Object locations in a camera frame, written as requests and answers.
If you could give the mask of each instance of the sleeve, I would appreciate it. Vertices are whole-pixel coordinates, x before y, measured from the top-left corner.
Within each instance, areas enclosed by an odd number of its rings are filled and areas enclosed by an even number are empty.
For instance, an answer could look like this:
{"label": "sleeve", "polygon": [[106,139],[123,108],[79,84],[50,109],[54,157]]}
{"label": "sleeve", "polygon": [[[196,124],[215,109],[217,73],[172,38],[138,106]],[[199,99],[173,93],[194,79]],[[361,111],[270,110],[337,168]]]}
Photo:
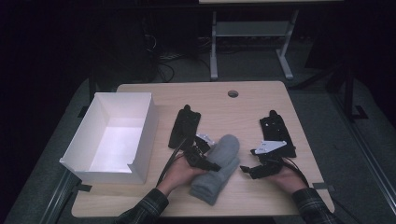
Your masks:
{"label": "sleeve", "polygon": [[117,217],[114,224],[154,223],[168,204],[162,192],[152,189],[134,208]]}
{"label": "sleeve", "polygon": [[292,194],[301,217],[307,224],[341,224],[342,222],[327,208],[315,189],[300,189]]}

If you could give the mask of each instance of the wooden table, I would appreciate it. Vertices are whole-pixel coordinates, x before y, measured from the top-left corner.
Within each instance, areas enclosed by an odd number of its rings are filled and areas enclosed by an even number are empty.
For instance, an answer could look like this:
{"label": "wooden table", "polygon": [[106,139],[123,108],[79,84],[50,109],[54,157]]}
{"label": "wooden table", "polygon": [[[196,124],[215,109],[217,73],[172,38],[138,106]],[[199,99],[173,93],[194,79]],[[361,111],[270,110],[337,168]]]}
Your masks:
{"label": "wooden table", "polygon": [[320,3],[340,2],[344,0],[199,0],[200,4],[232,4],[232,3]]}
{"label": "wooden table", "polygon": [[[206,133],[215,141],[227,133],[235,135],[240,141],[240,164],[250,167],[259,165],[257,158],[249,152],[262,140],[259,119],[268,117],[269,111],[274,109],[286,123],[296,146],[297,158],[294,161],[306,175],[308,182],[311,186],[312,183],[323,182],[304,130],[282,82],[131,84],[119,86],[118,91],[152,92],[154,103],[159,109],[160,121],[155,133],[147,182],[144,185],[95,184],[90,192],[80,191],[72,209],[75,217],[116,217],[134,207],[155,187],[173,152],[167,145],[177,112],[184,105],[190,105],[192,111],[201,113],[198,133]],[[237,91],[238,96],[230,97],[229,91]],[[184,186],[171,193],[170,204],[163,212],[163,217],[298,214],[289,195],[264,179],[251,179],[239,168],[235,170],[213,206],[190,196],[189,189],[189,186]],[[329,192],[319,189],[318,193],[333,211]]]}

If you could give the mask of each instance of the metal frame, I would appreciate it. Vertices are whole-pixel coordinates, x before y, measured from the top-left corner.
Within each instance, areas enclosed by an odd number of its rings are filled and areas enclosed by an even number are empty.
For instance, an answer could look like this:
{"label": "metal frame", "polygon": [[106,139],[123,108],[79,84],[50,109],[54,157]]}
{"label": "metal frame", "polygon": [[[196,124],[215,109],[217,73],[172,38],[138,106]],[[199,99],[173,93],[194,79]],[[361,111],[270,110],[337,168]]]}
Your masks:
{"label": "metal frame", "polygon": [[392,210],[393,214],[396,215],[396,190],[390,183],[387,175],[384,173],[381,165],[375,158],[373,154],[373,150],[369,147],[369,145],[366,143],[364,140],[364,137],[361,134],[361,131],[359,128],[356,126],[354,122],[351,122],[350,115],[345,113],[345,104],[343,104],[342,100],[333,95],[332,100],[336,106],[336,108],[339,111],[339,114],[341,115],[341,118],[343,119],[343,122],[345,123],[346,127],[348,128],[349,132],[352,134],[354,137],[356,143],[359,145],[359,148],[361,150],[361,154],[363,155],[363,158],[367,162],[367,166],[370,170],[370,172],[373,175],[373,178],[378,185],[378,187],[381,189],[382,193],[384,194],[385,199],[387,200],[390,209]]}
{"label": "metal frame", "polygon": [[217,36],[285,36],[285,42],[280,49],[276,50],[276,56],[279,59],[285,78],[293,79],[293,74],[285,56],[298,13],[298,9],[294,10],[289,21],[219,22],[217,21],[217,12],[213,11],[210,80],[214,81],[219,78],[218,59],[216,56]]}

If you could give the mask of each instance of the hole in table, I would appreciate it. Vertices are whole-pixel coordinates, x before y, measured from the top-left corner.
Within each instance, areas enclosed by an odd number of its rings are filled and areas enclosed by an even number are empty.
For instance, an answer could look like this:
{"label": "hole in table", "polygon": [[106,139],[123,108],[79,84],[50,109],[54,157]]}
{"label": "hole in table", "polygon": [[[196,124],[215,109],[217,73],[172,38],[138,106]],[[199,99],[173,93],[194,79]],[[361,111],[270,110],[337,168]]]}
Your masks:
{"label": "hole in table", "polygon": [[228,91],[228,96],[235,98],[239,95],[238,91]]}

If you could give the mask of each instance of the human hand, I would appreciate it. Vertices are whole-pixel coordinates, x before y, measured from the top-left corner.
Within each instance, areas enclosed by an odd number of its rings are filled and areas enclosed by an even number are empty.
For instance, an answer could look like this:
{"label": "human hand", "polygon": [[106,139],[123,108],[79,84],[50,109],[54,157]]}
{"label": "human hand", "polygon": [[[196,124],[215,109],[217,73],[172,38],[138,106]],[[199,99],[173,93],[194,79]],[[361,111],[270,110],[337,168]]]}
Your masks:
{"label": "human hand", "polygon": [[281,189],[289,194],[292,194],[299,189],[308,188],[300,176],[286,166],[283,166],[278,174],[269,175],[265,178],[277,184]]}
{"label": "human hand", "polygon": [[191,167],[183,154],[178,154],[157,189],[168,196],[173,189],[188,184],[196,175],[205,173],[207,173],[207,171]]}

